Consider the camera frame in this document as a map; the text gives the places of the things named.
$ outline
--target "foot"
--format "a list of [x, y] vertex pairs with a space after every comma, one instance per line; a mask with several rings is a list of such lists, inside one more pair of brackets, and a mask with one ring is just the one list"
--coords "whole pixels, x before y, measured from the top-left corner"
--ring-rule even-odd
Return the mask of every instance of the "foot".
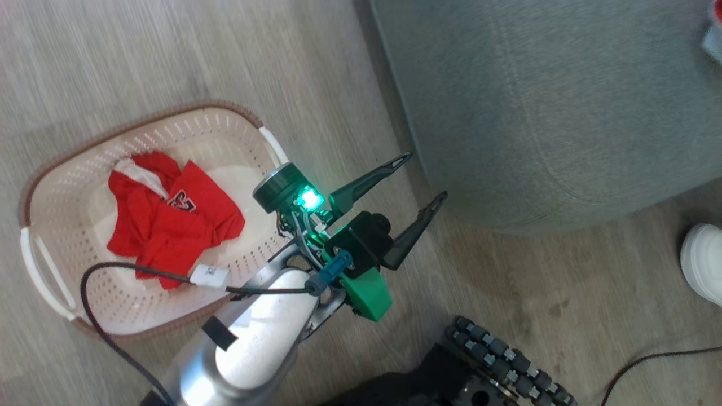
[[693, 227], [684, 238], [679, 262], [692, 289], [722, 306], [722, 230], [709, 224]]

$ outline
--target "gray fabric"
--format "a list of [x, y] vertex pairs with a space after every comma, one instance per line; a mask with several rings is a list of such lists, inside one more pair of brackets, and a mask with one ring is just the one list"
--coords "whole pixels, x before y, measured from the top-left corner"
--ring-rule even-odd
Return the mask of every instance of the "gray fabric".
[[708, 5], [372, 0], [431, 184], [458, 215], [515, 233], [591, 225], [720, 176]]

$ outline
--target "green 3d-printed part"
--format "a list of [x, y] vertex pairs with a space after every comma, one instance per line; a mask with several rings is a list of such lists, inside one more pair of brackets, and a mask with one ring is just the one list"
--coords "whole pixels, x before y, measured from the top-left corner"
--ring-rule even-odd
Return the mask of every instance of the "green 3d-printed part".
[[391, 307], [391, 294], [376, 268], [371, 268], [356, 279], [341, 274], [341, 284], [351, 299], [354, 309], [366, 319], [379, 321]]

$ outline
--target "black strap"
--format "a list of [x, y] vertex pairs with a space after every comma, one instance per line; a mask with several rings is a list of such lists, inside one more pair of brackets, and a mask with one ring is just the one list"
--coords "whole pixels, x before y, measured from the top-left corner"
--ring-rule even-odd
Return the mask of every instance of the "black strap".
[[238, 340], [230, 330], [216, 316], [211, 316], [201, 329], [216, 343], [221, 350], [226, 351], [234, 341]]

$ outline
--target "black cable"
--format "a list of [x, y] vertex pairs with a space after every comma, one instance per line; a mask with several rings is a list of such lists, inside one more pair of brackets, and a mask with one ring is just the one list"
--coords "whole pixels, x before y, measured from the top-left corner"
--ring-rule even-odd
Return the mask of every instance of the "black cable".
[[[127, 363], [131, 364], [133, 368], [135, 368], [142, 376], [145, 377], [145, 379], [148, 380], [148, 382], [160, 393], [160, 396], [164, 399], [164, 401], [168, 405], [173, 404], [173, 398], [170, 396], [168, 391], [165, 390], [163, 385], [153, 376], [150, 371], [148, 371], [143, 365], [141, 365], [138, 361], [136, 361], [130, 354], [128, 354], [123, 348], [120, 348], [116, 342], [113, 341], [112, 338], [110, 338], [110, 335], [108, 335], [105, 330], [98, 324], [97, 319], [95, 318], [95, 315], [90, 310], [90, 303], [88, 302], [88, 294], [87, 294], [87, 284], [88, 279], [90, 278], [90, 275], [93, 274], [93, 272], [98, 271], [99, 269], [103, 268], [126, 268], [126, 269], [135, 269], [136, 271], [142, 271], [142, 272], [148, 272], [150, 274], [167, 277], [173, 280], [177, 280], [178, 282], [187, 283], [189, 285], [195, 285], [191, 282], [191, 280], [187, 277], [182, 277], [180, 275], [174, 275], [170, 274], [168, 272], [159, 271], [153, 268], [144, 267], [142, 265], [133, 264], [132, 262], [100, 262], [95, 265], [92, 265], [90, 268], [85, 271], [83, 274], [83, 278], [80, 280], [80, 299], [83, 303], [83, 309], [85, 310], [85, 313], [88, 316], [88, 319], [90, 320], [90, 324], [95, 328], [95, 331], [97, 331], [98, 335], [100, 335], [100, 338], [105, 341], [105, 344], [108, 344], [108, 347], [112, 348], [116, 353], [120, 355], [121, 358], [123, 358]], [[289, 294], [289, 293], [308, 293], [309, 289], [254, 289], [254, 288], [234, 288], [234, 287], [227, 287], [226, 292], [234, 293], [237, 295], [270, 295], [270, 294]]]

